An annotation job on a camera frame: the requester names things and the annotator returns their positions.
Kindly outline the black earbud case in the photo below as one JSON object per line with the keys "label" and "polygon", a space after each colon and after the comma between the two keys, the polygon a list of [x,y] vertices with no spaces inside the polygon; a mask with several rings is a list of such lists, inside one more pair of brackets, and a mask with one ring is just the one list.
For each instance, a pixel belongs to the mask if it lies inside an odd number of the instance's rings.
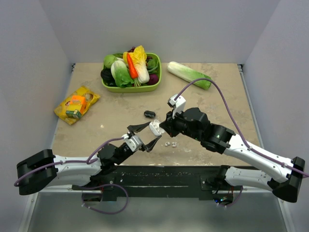
{"label": "black earbud case", "polygon": [[148,111],[148,110],[146,110],[146,111],[144,111],[143,114],[144,114],[144,116],[145,116],[146,118],[150,118],[150,119],[153,119],[153,118],[156,117],[156,113],[153,112],[153,111]]}

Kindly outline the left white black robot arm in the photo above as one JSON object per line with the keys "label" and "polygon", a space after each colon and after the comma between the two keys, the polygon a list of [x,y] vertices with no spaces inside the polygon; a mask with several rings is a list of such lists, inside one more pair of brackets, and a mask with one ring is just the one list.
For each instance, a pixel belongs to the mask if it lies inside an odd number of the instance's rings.
{"label": "left white black robot arm", "polygon": [[14,186],[20,195],[31,195],[51,186],[73,185],[84,188],[97,175],[107,175],[137,151],[150,152],[163,134],[157,120],[128,126],[128,132],[100,145],[89,157],[64,157],[44,149],[19,162]]}

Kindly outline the white earbud charging case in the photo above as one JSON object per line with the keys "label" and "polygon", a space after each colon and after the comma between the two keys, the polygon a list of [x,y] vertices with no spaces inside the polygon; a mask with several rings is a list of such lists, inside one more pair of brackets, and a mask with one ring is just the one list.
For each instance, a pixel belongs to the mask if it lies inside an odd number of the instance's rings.
{"label": "white earbud charging case", "polygon": [[149,129],[155,136],[162,135],[165,131],[160,127],[160,121],[155,119],[154,121],[150,122]]}

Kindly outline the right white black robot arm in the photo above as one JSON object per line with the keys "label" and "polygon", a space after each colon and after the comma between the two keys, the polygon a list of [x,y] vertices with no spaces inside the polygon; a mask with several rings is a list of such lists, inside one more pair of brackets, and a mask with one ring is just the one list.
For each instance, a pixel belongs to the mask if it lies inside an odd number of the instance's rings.
{"label": "right white black robot arm", "polygon": [[281,157],[242,140],[233,130],[211,123],[197,107],[180,114],[168,112],[160,127],[170,137],[181,133],[199,141],[208,151],[237,158],[254,167],[252,170],[223,167],[216,181],[265,189],[284,201],[297,202],[305,168],[302,158]]}

